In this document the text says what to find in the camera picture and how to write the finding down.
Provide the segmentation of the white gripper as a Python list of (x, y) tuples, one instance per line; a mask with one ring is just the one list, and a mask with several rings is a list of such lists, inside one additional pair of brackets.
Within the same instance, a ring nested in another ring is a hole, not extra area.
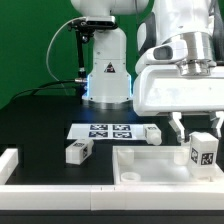
[(169, 124), (179, 143), (185, 141), (182, 113), (210, 112), (212, 129), (221, 137), (224, 123), (224, 66), (210, 76), (181, 76), (176, 65), (147, 66), (133, 87), (133, 108), (138, 116), (169, 114)]

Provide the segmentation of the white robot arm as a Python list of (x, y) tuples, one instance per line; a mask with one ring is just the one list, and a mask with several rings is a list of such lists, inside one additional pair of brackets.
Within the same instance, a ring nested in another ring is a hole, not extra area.
[[(130, 80), (126, 36), (116, 14), (152, 12), (137, 32), (140, 58)], [(140, 116), (167, 114), (179, 141), (184, 114), (209, 114), (215, 136), (224, 123), (224, 20), (218, 0), (71, 0), (94, 33), (93, 70), (83, 99), (102, 106), (133, 98)]]

